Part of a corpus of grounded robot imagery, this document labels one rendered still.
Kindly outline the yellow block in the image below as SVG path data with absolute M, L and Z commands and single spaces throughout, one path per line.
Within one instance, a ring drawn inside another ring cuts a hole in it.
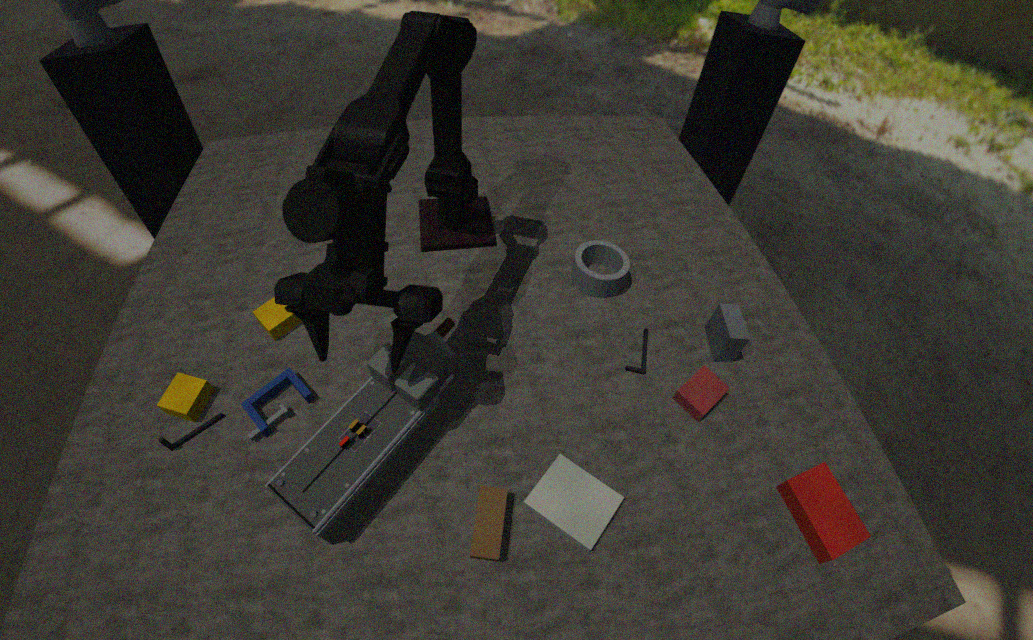
M 214 390 L 207 380 L 177 373 L 157 406 L 174 417 L 197 422 Z
M 267 333 L 274 341 L 279 339 L 280 335 L 287 334 L 289 330 L 294 329 L 302 322 L 292 311 L 287 311 L 285 307 L 287 305 L 276 303 L 274 297 L 252 311 L 257 321 L 262 324 L 262 327 L 267 329 Z

